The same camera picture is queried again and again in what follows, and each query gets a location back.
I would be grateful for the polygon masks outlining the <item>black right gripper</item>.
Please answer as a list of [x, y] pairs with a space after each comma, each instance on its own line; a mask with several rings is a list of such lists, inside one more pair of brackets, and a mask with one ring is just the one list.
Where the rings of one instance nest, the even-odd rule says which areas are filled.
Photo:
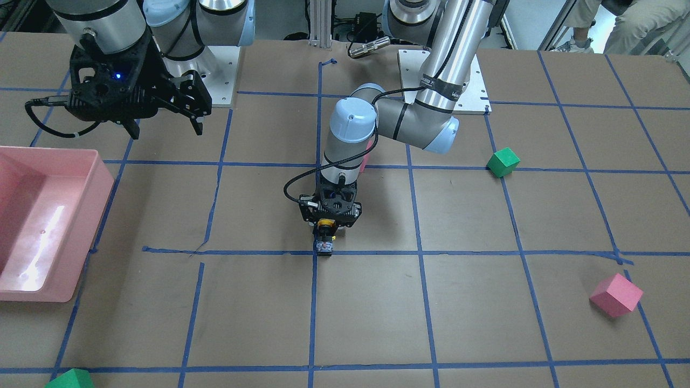
[[160, 108], [189, 118], [199, 136], [212, 111], [202, 75], [189, 70], [172, 77], [150, 30], [111, 54], [97, 43], [94, 30], [86, 30], [72, 50], [70, 67], [67, 111], [82, 121], [117, 121], [132, 140], [140, 139], [136, 119], [153, 117]]

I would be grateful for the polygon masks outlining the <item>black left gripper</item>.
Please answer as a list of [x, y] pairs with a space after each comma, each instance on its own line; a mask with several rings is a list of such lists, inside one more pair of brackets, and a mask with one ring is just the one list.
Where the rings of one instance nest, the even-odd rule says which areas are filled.
[[313, 196], [300, 196], [300, 212], [304, 221], [315, 226], [320, 219], [332, 219], [337, 228], [352, 227], [362, 214], [356, 202], [357, 182], [339, 186], [328, 180], [320, 181]]

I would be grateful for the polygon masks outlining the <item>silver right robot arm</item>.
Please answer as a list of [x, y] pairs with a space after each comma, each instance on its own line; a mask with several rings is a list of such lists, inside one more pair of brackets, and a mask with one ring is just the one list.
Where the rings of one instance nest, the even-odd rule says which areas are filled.
[[249, 46], [256, 36], [254, 1], [49, 1], [75, 42], [71, 91], [25, 103], [43, 131], [66, 139], [111, 121], [140, 137], [137, 120], [160, 109], [183, 115], [197, 135], [230, 64], [212, 50]]

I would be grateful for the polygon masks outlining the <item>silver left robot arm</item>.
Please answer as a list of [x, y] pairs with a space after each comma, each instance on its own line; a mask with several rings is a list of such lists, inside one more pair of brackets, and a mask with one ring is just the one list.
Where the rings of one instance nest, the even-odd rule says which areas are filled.
[[364, 158], [383, 136], [433, 153], [450, 150], [459, 128], [453, 112], [470, 79], [493, 1], [387, 1], [382, 27], [395, 38], [427, 47], [429, 56], [409, 88], [414, 99], [394, 99], [373, 83], [340, 99], [330, 116], [316, 188], [294, 202], [315, 230], [351, 227], [362, 213], [356, 202]]

